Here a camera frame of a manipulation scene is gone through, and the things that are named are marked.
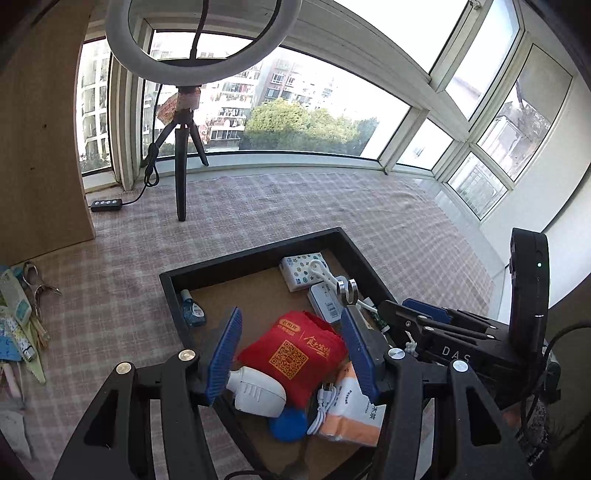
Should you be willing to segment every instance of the tripod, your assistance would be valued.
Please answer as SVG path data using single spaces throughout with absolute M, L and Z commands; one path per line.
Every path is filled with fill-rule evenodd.
M 196 87 L 178 87 L 178 101 L 177 107 L 181 101 L 181 96 L 190 94 L 195 91 Z M 201 142 L 197 125 L 193 121 L 193 109 L 183 108 L 176 110 L 172 121 L 164 127 L 160 135 L 154 142 L 156 150 L 150 145 L 148 152 L 149 157 L 156 159 L 158 157 L 158 150 L 162 147 L 164 141 L 174 130 L 174 186 L 176 189 L 177 198 L 177 217 L 180 222 L 187 219 L 187 150 L 189 147 L 189 135 L 193 139 L 193 144 L 197 149 L 197 154 L 201 159 L 201 163 L 206 167 L 209 166 L 207 157 L 205 155 L 205 148 Z

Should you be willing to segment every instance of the label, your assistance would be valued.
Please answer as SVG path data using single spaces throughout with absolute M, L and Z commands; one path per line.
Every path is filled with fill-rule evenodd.
M 196 303 L 193 303 L 192 309 L 193 309 L 193 315 L 195 315 L 196 317 L 205 317 L 205 312 Z

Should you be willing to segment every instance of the white wall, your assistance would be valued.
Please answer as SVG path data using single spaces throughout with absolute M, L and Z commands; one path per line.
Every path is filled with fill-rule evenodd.
M 531 167 L 480 226 L 501 260 L 508 263 L 513 227 L 544 230 L 572 195 L 590 162 L 591 92 L 577 75 Z
M 586 179 L 571 204 L 548 228 L 546 235 L 550 250 L 552 306 L 591 272 L 591 179 Z
M 536 152 L 516 189 L 507 194 L 481 223 L 480 229 L 502 261 L 508 264 L 513 227 L 544 231 L 575 191 L 591 163 L 591 92 L 572 59 L 542 19 L 521 2 L 525 27 L 532 40 L 570 74 L 573 81 L 550 133 Z M 591 180 L 546 234 L 550 251 L 550 306 L 591 272 Z M 505 283 L 499 321 L 511 313 L 511 276 Z

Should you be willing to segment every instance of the scissors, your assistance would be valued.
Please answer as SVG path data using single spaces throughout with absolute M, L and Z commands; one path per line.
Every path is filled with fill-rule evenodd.
M 33 312 L 35 313 L 37 318 L 41 320 L 41 307 L 39 303 L 41 293 L 47 290 L 51 290 L 57 293 L 58 295 L 61 295 L 61 292 L 58 288 L 52 287 L 51 285 L 48 285 L 43 281 L 43 279 L 41 278 L 41 274 L 39 273 L 39 269 L 31 261 L 26 261 L 23 264 L 22 279 L 33 293 Z

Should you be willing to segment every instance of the qr code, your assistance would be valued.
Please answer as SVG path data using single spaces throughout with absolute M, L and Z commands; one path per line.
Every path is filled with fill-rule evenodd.
M 304 352 L 293 343 L 283 340 L 269 363 L 287 378 L 293 380 L 307 361 L 308 356 Z

